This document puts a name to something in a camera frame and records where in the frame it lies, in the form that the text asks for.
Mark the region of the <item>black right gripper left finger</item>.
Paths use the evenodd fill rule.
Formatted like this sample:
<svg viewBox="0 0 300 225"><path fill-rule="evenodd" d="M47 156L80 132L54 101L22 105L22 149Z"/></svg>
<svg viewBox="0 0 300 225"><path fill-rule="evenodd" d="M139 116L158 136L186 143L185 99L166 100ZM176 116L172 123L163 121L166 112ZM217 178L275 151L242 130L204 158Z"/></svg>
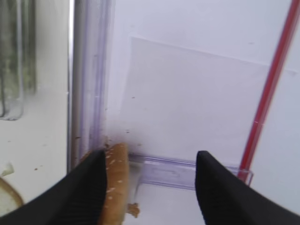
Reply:
<svg viewBox="0 0 300 225"><path fill-rule="evenodd" d="M2 225L96 225L107 188L105 153L91 152L39 197L0 218Z"/></svg>

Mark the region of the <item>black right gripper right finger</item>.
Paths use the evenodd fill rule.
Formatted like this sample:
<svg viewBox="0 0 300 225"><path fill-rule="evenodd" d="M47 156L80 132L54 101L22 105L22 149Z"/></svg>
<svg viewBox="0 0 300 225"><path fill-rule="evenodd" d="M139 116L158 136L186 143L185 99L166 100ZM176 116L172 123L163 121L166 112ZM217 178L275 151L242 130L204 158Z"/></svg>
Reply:
<svg viewBox="0 0 300 225"><path fill-rule="evenodd" d="M246 185L209 152L196 157L195 192L207 225L298 225L299 215Z"/></svg>

